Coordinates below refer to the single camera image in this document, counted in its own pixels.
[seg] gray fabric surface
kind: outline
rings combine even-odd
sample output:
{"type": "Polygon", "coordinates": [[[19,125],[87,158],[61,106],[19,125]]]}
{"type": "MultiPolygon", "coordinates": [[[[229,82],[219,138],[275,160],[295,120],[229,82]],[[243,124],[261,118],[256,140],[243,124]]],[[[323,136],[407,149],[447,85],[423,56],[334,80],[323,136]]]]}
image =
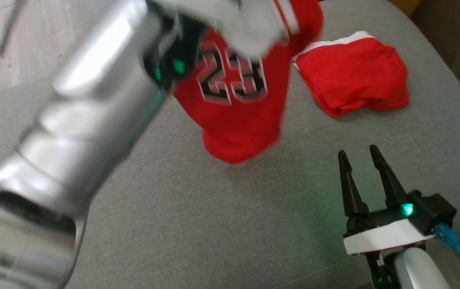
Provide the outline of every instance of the gray fabric surface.
{"type": "MultiPolygon", "coordinates": [[[[428,41],[383,0],[322,2],[325,40],[369,31],[409,71],[408,108],[325,115],[293,71],[283,136],[239,166],[208,155],[200,129],[170,99],[94,199],[68,289],[353,288],[369,278],[348,257],[337,153],[345,149],[372,210],[382,184],[376,144],[407,190],[458,208],[460,84],[428,41]]],[[[48,80],[0,94],[0,157],[49,97],[48,80]]]]}

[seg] basketball jersey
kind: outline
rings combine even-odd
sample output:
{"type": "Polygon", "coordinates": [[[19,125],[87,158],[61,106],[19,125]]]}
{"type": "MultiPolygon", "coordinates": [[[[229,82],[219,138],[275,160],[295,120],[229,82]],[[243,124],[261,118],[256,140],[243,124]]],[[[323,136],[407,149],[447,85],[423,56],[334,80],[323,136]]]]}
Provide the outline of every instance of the basketball jersey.
{"type": "MultiPolygon", "coordinates": [[[[317,0],[275,0],[296,17],[297,31],[261,60],[235,53],[215,31],[202,41],[197,66],[180,82],[175,97],[202,128],[206,150],[227,163],[241,163],[280,137],[291,58],[318,37],[322,13],[317,0]]],[[[282,15],[286,26],[288,15],[282,15]]]]}

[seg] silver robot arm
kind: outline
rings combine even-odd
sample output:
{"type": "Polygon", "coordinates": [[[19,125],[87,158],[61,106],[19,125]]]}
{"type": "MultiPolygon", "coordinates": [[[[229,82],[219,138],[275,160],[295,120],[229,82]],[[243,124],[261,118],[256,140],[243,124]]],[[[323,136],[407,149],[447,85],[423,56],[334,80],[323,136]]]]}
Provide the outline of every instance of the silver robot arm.
{"type": "Polygon", "coordinates": [[[0,288],[65,287],[95,192],[169,93],[143,59],[173,33],[146,1],[122,0],[55,77],[51,103],[0,163],[0,288]]]}

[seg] red fabric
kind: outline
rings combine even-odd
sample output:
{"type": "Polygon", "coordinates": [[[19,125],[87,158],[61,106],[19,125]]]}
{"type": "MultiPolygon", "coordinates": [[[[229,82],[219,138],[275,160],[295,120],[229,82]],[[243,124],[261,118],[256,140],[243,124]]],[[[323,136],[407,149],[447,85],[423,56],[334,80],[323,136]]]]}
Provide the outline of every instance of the red fabric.
{"type": "Polygon", "coordinates": [[[246,57],[230,59],[232,51],[224,39],[210,31],[202,42],[197,68],[174,93],[187,114],[201,126],[206,150],[222,161],[246,161],[280,137],[290,60],[299,46],[307,46],[319,35],[322,23],[317,0],[291,2],[313,2],[310,17],[316,23],[298,19],[302,37],[291,38],[291,42],[296,39],[295,49],[290,44],[278,44],[258,63],[246,57]],[[239,90],[246,95],[239,95],[239,90]]]}
{"type": "Polygon", "coordinates": [[[365,38],[321,46],[296,59],[300,75],[332,117],[366,106],[395,110],[408,105],[407,69],[393,47],[365,38]]]}

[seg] white trim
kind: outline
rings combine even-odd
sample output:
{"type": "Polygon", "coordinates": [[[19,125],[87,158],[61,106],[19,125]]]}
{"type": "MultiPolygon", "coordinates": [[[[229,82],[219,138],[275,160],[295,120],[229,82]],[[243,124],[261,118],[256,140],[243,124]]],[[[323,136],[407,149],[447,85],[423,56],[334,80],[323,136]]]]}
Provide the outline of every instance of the white trim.
{"type": "Polygon", "coordinates": [[[390,223],[389,225],[344,238],[344,247],[348,255],[352,255],[419,243],[431,238],[435,238],[435,236],[423,236],[419,230],[405,218],[390,223]]]}
{"type": "Polygon", "coordinates": [[[361,39],[365,39],[365,38],[374,38],[374,37],[372,35],[370,35],[369,33],[367,33],[366,31],[358,31],[358,32],[353,33],[353,35],[351,35],[351,36],[344,37],[344,38],[341,38],[341,39],[337,39],[335,41],[316,41],[316,42],[312,42],[311,44],[309,44],[305,48],[305,50],[303,50],[302,52],[300,52],[297,55],[295,55],[292,59],[294,61],[296,61],[298,56],[300,56],[302,54],[305,54],[305,53],[311,51],[312,49],[315,49],[315,48],[318,48],[318,47],[321,47],[321,46],[329,46],[329,45],[336,45],[336,44],[349,44],[349,43],[351,43],[353,41],[357,41],[357,40],[361,40],[361,39]]]}
{"type": "Polygon", "coordinates": [[[290,4],[290,0],[277,0],[278,6],[282,9],[283,16],[289,25],[289,30],[293,35],[299,33],[299,23],[298,19],[296,18],[296,14],[294,14],[294,9],[290,4]]]}

